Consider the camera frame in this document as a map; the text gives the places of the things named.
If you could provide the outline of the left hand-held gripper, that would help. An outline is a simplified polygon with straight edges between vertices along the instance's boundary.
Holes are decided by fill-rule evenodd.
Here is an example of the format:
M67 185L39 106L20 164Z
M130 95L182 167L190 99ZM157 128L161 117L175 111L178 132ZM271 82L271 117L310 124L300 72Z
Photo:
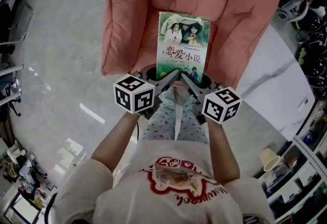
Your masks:
M113 83L115 103L129 112L150 118L155 113L155 97L158 90L168 90L179 80L180 70L174 69L156 80L156 64L148 65L141 71L126 74Z

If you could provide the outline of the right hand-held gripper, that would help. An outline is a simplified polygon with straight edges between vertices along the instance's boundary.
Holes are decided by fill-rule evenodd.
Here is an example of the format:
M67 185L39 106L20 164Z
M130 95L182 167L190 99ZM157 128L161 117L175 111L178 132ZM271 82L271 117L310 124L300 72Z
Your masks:
M206 74L202 75L202 88L185 73L180 74L180 82L193 95L203 95L202 88L216 87L215 81ZM216 123L223 123L237 114L241 103L241 97L232 87L215 90L204 96L201 114Z

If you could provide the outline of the green cover book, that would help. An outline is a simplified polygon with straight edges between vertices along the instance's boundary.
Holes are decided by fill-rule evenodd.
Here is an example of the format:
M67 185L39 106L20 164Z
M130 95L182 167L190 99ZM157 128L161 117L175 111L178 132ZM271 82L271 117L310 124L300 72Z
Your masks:
M200 84L209 44L211 20L173 12L159 13L156 78L178 69Z

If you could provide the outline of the person's left forearm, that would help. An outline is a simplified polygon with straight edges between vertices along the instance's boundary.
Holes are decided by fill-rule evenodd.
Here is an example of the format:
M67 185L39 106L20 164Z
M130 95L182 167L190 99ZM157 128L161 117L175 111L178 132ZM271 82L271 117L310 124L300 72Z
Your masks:
M138 114L125 113L114 128L95 149L91 158L114 172L119 164L140 118Z

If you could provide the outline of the person's right forearm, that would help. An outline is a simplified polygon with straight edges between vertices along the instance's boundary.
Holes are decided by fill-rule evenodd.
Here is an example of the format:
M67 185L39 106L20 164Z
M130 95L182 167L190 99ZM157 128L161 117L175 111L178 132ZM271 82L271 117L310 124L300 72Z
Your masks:
M240 178L240 169L220 124L207 120L209 147L213 174L216 181L225 185Z

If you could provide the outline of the white marble coffee table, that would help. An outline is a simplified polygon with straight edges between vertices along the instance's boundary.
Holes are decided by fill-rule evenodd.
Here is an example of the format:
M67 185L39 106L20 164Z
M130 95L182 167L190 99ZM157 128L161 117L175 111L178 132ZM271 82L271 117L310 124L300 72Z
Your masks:
M261 37L237 93L288 141L297 134L315 103L302 69L273 26ZM305 97L308 102L298 111Z

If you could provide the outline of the person's white slipper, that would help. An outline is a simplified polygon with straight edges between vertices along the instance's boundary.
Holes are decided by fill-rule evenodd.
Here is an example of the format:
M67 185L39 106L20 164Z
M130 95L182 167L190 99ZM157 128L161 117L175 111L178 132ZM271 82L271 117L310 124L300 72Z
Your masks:
M182 85L175 86L174 94L175 94L176 102L181 106L183 106L186 103L186 101L190 96L188 90Z

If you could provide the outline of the person's star-patterned trousers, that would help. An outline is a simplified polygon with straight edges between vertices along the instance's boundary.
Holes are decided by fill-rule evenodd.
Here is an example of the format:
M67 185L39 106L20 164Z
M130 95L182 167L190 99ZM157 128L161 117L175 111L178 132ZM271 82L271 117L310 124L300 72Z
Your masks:
M195 100L189 97L183 106L180 130L175 138L176 103L173 88L169 88L161 97L158 110L149 120L148 126L139 137L140 141L148 140L178 140L194 141L208 144L209 140L193 114Z

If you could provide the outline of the beige mesh wastebasket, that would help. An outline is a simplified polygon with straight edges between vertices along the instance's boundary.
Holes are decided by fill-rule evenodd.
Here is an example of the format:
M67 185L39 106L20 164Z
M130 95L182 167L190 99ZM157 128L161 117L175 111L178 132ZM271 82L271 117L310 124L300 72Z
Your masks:
M268 172L276 167L281 160L281 156L277 155L271 148L267 147L260 152L260 161L263 170Z

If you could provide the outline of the pile of black white devices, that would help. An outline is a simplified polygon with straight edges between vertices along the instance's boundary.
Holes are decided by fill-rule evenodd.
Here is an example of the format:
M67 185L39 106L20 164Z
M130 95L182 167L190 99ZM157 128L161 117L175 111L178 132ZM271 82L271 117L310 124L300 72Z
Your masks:
M327 0L280 0L275 15L295 30L295 58L315 98L327 101Z

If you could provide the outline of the white perforated shelving rack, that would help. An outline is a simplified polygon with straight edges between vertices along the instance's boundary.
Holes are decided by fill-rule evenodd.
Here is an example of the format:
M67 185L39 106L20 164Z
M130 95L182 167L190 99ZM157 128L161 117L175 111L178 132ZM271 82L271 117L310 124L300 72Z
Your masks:
M327 224L327 101L317 101L277 167L261 171L276 224Z

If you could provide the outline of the person's white printed t-shirt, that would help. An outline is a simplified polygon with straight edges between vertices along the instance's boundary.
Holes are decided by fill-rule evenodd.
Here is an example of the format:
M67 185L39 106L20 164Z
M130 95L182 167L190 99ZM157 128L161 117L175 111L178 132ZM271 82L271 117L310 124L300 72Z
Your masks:
M102 163L88 159L62 185L53 224L274 224L258 180L221 184L213 177L209 145L192 141L138 143L117 184Z

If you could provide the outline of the metal frame chair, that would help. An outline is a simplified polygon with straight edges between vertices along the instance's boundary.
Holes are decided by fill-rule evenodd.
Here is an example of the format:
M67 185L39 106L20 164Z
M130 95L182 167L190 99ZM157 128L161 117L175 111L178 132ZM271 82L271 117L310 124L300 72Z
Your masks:
M24 2L17 8L14 44L21 43L25 39L33 16L34 9L28 2Z

